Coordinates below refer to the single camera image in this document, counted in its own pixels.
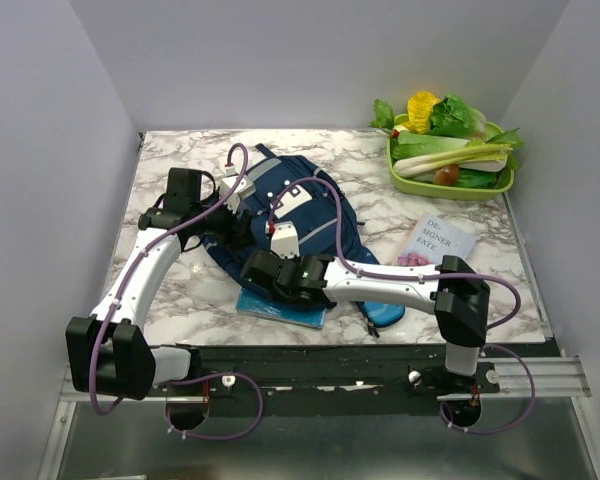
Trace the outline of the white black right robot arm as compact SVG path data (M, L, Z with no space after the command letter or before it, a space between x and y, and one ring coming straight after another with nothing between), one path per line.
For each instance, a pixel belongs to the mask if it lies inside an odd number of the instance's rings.
M456 256L446 255L438 265L399 267L347 263L329 255L282 258L256 250L241 278L268 299L298 310L374 302L433 315L446 342L442 384L460 392L476 380L479 352L486 344L490 287Z

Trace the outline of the blue thin notebook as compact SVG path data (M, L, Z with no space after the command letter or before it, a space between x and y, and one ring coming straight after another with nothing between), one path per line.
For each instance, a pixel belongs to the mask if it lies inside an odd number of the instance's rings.
M323 328L326 314L325 310L295 310L279 302L267 300L246 289L241 290L235 308L242 315L255 316L317 330Z

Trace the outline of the blue dinosaur pencil case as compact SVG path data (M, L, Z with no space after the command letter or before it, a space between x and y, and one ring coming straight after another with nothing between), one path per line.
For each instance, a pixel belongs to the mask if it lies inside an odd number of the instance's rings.
M379 330L397 323L405 313L405 307L377 302L356 302L363 315L367 332L374 338L379 337Z

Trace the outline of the navy blue student backpack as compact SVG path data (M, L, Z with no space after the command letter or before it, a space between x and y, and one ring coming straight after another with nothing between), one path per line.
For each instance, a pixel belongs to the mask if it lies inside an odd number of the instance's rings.
M256 192L244 199L239 209L248 209L253 216L251 230L255 245L243 250L227 250L205 236L201 237L202 244L218 266L241 285L240 273L249 256L256 250L271 251L265 227L273 200L287 184L312 177L312 182L296 185L285 193L274 211L275 222L294 223L300 255L287 260L278 277L278 284L289 293L290 299L270 301L296 310L332 308L334 303L313 287L317 284L317 274L326 267L318 259L337 256L336 240L341 240L343 256L350 262L376 264L378 260L363 246L356 214L327 173L303 156L278 156L263 144L258 144L256 149L265 159L246 170L246 177L254 182Z

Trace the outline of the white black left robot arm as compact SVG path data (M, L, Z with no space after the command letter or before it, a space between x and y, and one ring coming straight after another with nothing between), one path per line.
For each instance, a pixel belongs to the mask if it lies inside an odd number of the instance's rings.
M226 176L202 197L207 175L170 169L165 193L139 218L132 254L113 286L89 316L70 320L65 338L76 390L141 400L160 384L181 395L200 387L202 372L192 349L150 346L143 327L167 271L191 237L213 234L232 247L252 239L250 216L239 207L254 193L253 181Z

